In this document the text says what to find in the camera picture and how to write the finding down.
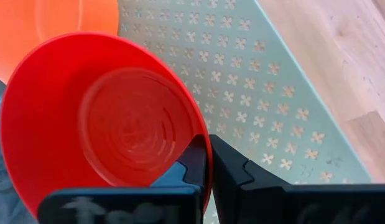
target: wooden surface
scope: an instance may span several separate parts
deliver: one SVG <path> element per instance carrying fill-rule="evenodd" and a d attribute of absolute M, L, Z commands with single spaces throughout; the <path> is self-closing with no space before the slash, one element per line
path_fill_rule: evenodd
<path fill-rule="evenodd" d="M 385 0 L 258 0 L 375 182 L 385 182 Z"/>

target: blue fabric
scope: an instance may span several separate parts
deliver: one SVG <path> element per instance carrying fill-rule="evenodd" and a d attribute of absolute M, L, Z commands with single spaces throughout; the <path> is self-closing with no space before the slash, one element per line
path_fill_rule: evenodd
<path fill-rule="evenodd" d="M 33 224 L 37 221 L 27 211 L 8 176 L 0 147 L 0 224 Z"/>

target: light green tray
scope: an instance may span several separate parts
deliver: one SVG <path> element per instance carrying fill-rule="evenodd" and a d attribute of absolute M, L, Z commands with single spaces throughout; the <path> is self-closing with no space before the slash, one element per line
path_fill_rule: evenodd
<path fill-rule="evenodd" d="M 193 93 L 209 132 L 290 183 L 371 179 L 254 0 L 122 0 L 120 35 Z M 213 201 L 205 223 L 215 223 Z"/>

